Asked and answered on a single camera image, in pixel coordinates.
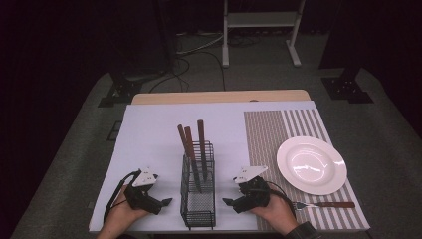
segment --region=black wire basket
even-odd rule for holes
[[[185,225],[211,227],[215,221],[214,149],[205,141],[205,153],[201,153],[198,141],[193,142],[195,160],[183,155],[180,215]]]

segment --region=gray carpet floor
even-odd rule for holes
[[[179,80],[172,79],[154,91],[223,91],[223,84],[226,91],[308,91],[334,147],[347,163],[348,179],[371,226],[368,232],[329,233],[325,238],[420,238],[421,139],[379,81],[363,69],[357,81],[373,104],[349,104],[329,97],[320,78],[338,76],[341,69],[318,69],[327,35],[298,36],[300,68],[291,62],[286,38],[262,37],[253,46],[231,48],[224,82],[215,58],[187,56],[189,71],[181,79],[189,88],[181,83],[180,89]],[[187,50],[206,41],[209,39],[182,37],[179,48]],[[221,48],[206,51],[221,60]],[[185,62],[178,61],[174,72],[185,67]],[[147,93],[159,81],[144,84],[141,91]],[[111,85],[109,74],[105,74],[93,87],[12,238],[95,238],[88,226],[114,147],[107,137],[125,109],[125,104],[98,108]]]

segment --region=plate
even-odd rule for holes
[[[347,178],[347,168],[338,151],[310,136],[286,140],[277,152],[277,165],[287,182],[313,195],[336,192]]]

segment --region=white metal stand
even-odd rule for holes
[[[224,0],[224,32],[223,32],[223,67],[229,67],[229,47],[227,45],[228,29],[241,27],[293,27],[290,40],[286,41],[295,67],[301,65],[295,49],[305,1],[301,0],[297,12],[264,12],[264,13],[229,13],[228,0]]]

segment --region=placemat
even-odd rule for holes
[[[369,229],[348,179],[339,191],[315,196],[291,186],[278,169],[277,151],[291,137],[312,136],[331,144],[316,109],[244,112],[244,117],[251,166],[268,165],[269,169],[261,176],[280,185],[292,201],[353,201],[356,204],[354,209],[305,208],[296,212],[299,222],[309,221],[317,230]],[[257,223],[259,230],[272,230],[260,217],[257,217]]]

